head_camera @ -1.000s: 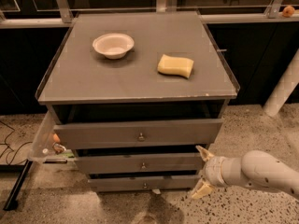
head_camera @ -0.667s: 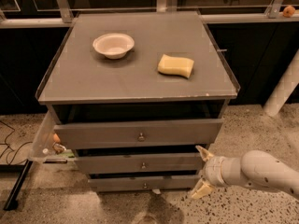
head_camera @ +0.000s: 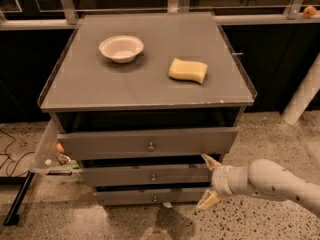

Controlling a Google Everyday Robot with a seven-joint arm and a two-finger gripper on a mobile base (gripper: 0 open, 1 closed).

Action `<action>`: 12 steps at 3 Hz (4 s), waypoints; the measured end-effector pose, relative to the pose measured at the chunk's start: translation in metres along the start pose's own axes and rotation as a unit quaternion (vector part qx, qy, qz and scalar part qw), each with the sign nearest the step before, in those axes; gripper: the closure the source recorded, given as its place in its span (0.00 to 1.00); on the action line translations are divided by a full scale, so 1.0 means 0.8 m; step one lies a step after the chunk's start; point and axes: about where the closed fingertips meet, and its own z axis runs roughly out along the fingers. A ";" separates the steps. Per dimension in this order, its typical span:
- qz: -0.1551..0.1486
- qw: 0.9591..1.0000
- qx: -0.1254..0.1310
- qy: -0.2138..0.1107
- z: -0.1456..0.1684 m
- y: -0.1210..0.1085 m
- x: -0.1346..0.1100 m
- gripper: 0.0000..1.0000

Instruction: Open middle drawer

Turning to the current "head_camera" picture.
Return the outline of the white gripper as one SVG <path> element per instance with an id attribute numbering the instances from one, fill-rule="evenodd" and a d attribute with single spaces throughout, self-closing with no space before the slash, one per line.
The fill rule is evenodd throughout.
<path id="1" fill-rule="evenodd" d="M 207 189 L 196 205 L 197 209 L 205 210 L 222 200 L 221 196 L 248 194 L 250 184 L 248 182 L 248 168 L 221 166 L 221 163 L 207 154 L 202 154 L 207 168 L 213 171 L 212 188 Z"/>

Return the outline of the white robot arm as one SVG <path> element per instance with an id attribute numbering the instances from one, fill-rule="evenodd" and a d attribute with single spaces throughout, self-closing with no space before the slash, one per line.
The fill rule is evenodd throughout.
<path id="1" fill-rule="evenodd" d="M 247 166 L 225 166 L 202 154 L 212 172 L 211 186 L 197 204 L 201 210 L 208 209 L 224 197 L 245 195 L 253 198 L 290 200 L 320 217 L 320 186 L 301 179 L 266 159 L 258 159 Z"/>

